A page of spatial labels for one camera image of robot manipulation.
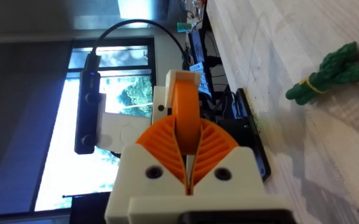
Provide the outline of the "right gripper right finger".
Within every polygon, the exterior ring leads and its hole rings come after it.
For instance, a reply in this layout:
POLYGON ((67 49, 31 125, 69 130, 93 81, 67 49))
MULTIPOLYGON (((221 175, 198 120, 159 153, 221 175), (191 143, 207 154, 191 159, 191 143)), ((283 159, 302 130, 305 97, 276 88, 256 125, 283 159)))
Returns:
POLYGON ((223 128, 202 119, 190 178, 190 194, 265 194, 253 150, 239 146, 223 128))

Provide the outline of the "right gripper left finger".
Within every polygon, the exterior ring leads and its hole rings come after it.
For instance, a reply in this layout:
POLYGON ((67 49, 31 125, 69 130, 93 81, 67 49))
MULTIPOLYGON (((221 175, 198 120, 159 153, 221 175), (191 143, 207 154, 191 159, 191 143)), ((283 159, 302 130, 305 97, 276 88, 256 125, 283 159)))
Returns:
POLYGON ((187 174, 175 116, 160 119, 124 147, 105 211, 106 223, 177 223, 187 174))

